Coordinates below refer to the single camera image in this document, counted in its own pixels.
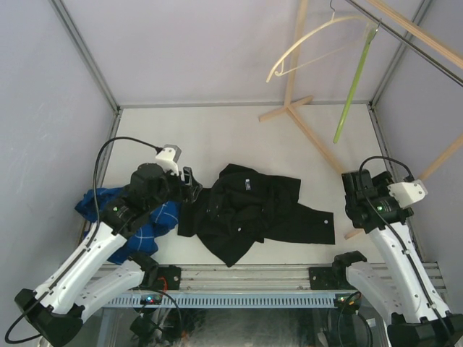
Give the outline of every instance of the green hanger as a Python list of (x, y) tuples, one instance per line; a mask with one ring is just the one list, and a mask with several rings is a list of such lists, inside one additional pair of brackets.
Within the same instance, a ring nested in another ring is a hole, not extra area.
[(339, 137), (341, 136), (341, 131), (344, 126), (344, 122), (346, 121), (347, 114), (349, 113), (349, 108), (352, 103), (352, 99), (354, 98), (355, 90), (357, 89), (357, 85), (359, 84), (360, 75), (362, 74), (363, 66), (365, 65), (365, 60), (368, 55), (368, 50), (370, 49), (371, 41), (373, 41), (373, 39), (375, 38), (375, 35), (378, 32), (378, 28), (379, 26), (370, 30), (370, 32), (367, 34), (367, 40), (365, 41), (365, 46), (363, 47), (362, 56), (360, 57), (359, 65), (357, 67), (357, 71), (355, 72), (354, 80), (352, 81), (352, 85), (347, 96), (346, 104), (344, 105), (344, 109), (342, 110), (342, 115), (339, 119), (338, 127), (336, 128), (336, 133), (333, 139), (334, 143), (338, 143)]

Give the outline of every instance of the white tabletop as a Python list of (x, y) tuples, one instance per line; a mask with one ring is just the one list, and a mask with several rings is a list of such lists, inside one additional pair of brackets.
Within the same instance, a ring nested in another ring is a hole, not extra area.
[[(178, 145), (179, 167), (192, 168), (195, 178), (211, 187), (228, 163), (254, 168), (263, 174), (302, 180), (299, 202), (334, 213), (335, 245), (290, 244), (265, 240), (255, 243), (237, 264), (326, 264), (337, 254), (360, 250), (371, 263), (383, 262), (369, 237), (361, 234), (348, 241), (344, 234), (352, 222), (344, 212), (341, 177), (323, 159), (305, 135), (286, 115), (259, 123), (258, 116), (275, 106), (217, 106), (189, 108), (125, 109), (117, 136), (131, 136), (157, 146)], [(371, 155), (380, 155), (366, 105), (352, 105), (341, 139), (332, 143), (343, 105), (300, 106), (299, 112), (347, 170), (356, 170)], [(128, 141), (114, 144), (104, 186), (129, 182), (141, 163), (153, 161), (149, 147)], [(381, 160), (368, 165), (372, 174), (385, 169)], [(153, 257), (161, 264), (222, 264), (197, 236), (186, 238), (171, 231), (156, 239)]]

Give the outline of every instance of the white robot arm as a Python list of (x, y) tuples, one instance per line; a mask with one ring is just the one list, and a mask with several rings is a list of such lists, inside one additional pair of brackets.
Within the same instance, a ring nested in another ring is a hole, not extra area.
[(64, 264), (34, 291), (22, 289), (15, 301), (27, 321), (53, 346), (66, 345), (82, 324), (119, 294), (157, 280), (158, 264), (141, 252), (133, 254), (113, 273), (88, 285), (102, 264), (148, 222), (149, 215), (168, 200), (195, 201), (201, 185), (190, 168), (177, 166), (181, 150), (167, 145), (132, 174), (130, 184), (108, 202), (79, 247)]
[(373, 240), (391, 272), (396, 292), (359, 252), (335, 257), (333, 270), (338, 281), (355, 287), (378, 311), (388, 325), (392, 347), (456, 343), (463, 335), (463, 315), (452, 314), (439, 296), (406, 224), (413, 214), (409, 206), (428, 193), (422, 182), (410, 176), (409, 181), (394, 183), (388, 171), (373, 178), (367, 170), (353, 171), (343, 173), (342, 178), (346, 213), (354, 227), (363, 228)]

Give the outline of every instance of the black garment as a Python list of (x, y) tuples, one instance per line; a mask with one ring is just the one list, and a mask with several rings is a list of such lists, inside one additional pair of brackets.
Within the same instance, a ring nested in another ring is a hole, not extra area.
[(228, 267), (264, 239), (334, 244), (333, 213), (298, 204), (300, 184), (229, 164), (194, 204), (183, 204), (178, 234), (197, 234)]

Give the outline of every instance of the white fabric wall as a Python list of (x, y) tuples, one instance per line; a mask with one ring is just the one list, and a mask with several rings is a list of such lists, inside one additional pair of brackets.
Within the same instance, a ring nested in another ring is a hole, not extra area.
[[(34, 289), (77, 244), (73, 207), (113, 116), (47, 0), (3, 1), (0, 47), (3, 340), (20, 315), (17, 292)], [(35, 333), (21, 322), (12, 338)]]
[[(408, 18), (421, 0), (386, 0)], [(389, 18), (359, 0), (384, 22)], [(286, 77), (266, 83), (294, 42), (299, 0), (65, 0), (115, 98), (133, 104), (268, 103), (284, 98)], [(336, 16), (360, 15), (334, 0)], [(309, 0), (305, 33), (331, 18), (329, 0)], [(302, 45), (300, 63), (361, 39), (364, 24), (343, 22)], [(355, 100), (370, 100), (398, 42), (379, 32)], [(301, 68), (294, 99), (345, 100), (363, 42)]]
[[(425, 30), (463, 51), (463, 2), (434, 1)], [(463, 71), (433, 53), (463, 76)], [(408, 52), (378, 104), (391, 154), (419, 176), (463, 132), (463, 88)], [(463, 148), (426, 182), (415, 205), (416, 233), (426, 260), (438, 261), (453, 308), (463, 312)]]

